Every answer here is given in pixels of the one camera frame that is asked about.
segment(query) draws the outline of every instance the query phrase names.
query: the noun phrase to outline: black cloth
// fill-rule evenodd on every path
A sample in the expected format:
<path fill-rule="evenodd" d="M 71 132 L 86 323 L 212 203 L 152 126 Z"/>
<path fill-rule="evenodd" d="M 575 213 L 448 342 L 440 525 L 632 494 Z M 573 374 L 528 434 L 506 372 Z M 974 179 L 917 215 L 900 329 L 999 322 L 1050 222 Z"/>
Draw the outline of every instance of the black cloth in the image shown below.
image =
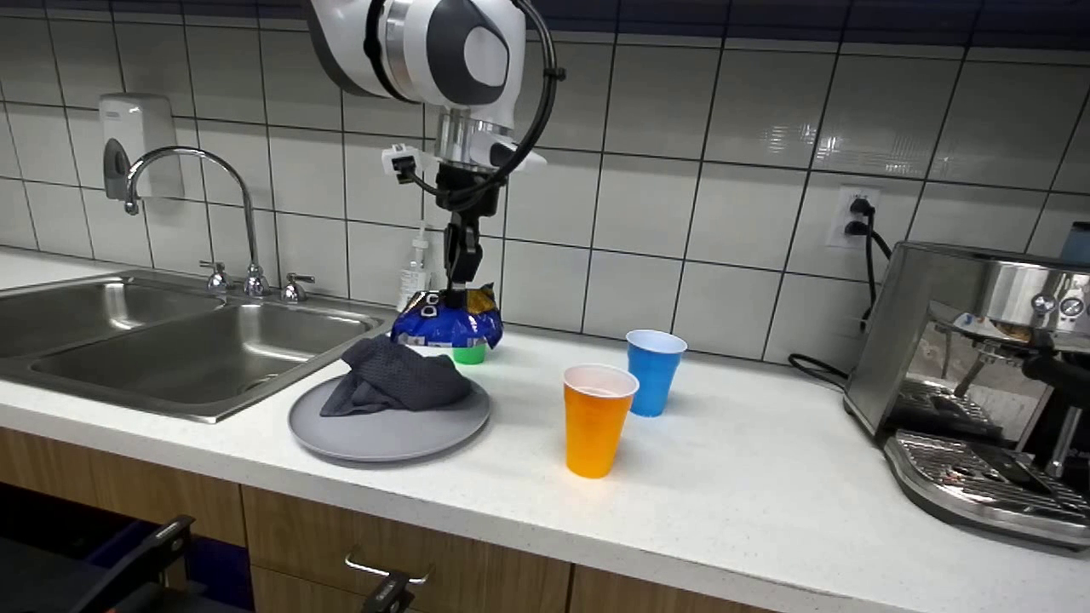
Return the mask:
<path fill-rule="evenodd" d="M 357 342 L 339 355 L 349 368 L 319 416 L 365 416 L 365 414 L 444 414 L 457 408 L 474 384 L 454 368 L 447 355 L 422 359 L 391 339 Z"/>

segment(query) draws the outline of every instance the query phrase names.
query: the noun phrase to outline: orange cup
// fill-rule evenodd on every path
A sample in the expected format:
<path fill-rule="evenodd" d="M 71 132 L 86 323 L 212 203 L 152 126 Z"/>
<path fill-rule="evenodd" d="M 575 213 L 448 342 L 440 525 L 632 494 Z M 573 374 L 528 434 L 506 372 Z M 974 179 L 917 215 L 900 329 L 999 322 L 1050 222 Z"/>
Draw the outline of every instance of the orange cup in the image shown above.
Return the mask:
<path fill-rule="evenodd" d="M 605 477 L 626 408 L 640 383 L 620 368 L 575 364 L 565 372 L 565 459 L 579 477 Z"/>

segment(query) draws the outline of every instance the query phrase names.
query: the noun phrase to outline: cabinet door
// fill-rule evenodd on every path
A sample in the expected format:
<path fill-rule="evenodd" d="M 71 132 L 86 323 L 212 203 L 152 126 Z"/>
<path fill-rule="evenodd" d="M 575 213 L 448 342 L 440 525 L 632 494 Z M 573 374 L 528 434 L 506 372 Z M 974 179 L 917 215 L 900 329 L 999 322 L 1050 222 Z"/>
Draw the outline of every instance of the cabinet door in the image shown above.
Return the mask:
<path fill-rule="evenodd" d="M 0 480 L 46 498 L 163 525 L 190 514 L 193 531 L 245 546 L 238 486 L 0 428 Z"/>
<path fill-rule="evenodd" d="M 757 613 L 752 607 L 575 570 L 570 613 Z"/>
<path fill-rule="evenodd" d="M 249 564 L 255 576 L 303 578 L 365 595 L 370 576 L 344 570 L 354 553 L 369 565 L 428 576 L 416 590 L 419 613 L 561 613 L 570 565 L 440 531 L 335 510 L 264 491 L 241 491 Z M 255 583 L 255 607 L 279 611 L 287 587 Z"/>

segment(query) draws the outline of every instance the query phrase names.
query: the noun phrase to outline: gray plate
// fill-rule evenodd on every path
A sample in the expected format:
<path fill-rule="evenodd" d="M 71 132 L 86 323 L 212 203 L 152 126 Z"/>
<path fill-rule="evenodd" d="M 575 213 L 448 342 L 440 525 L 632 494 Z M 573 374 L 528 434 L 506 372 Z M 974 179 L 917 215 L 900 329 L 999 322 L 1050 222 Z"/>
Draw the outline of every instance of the gray plate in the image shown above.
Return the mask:
<path fill-rule="evenodd" d="M 481 384 L 440 414 L 369 414 L 319 416 L 339 378 L 329 378 L 297 399 L 288 428 L 303 450 L 336 462 L 407 462 L 469 442 L 490 419 L 490 399 Z"/>

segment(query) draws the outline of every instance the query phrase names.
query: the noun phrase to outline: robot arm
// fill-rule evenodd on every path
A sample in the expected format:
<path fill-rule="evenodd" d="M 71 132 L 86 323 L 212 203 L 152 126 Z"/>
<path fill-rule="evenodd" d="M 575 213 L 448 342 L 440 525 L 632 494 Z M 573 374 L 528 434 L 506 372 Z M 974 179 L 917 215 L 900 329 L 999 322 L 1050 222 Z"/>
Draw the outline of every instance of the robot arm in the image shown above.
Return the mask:
<path fill-rule="evenodd" d="M 506 146 L 525 21 L 542 33 L 546 88 L 533 126 Z M 561 80 L 539 10 L 531 0 L 308 0 L 308 33 L 339 88 L 444 112 L 437 189 L 416 167 L 399 180 L 424 189 L 448 213 L 447 280 L 469 284 L 481 265 L 478 222 L 498 213 L 498 190 L 539 142 Z"/>

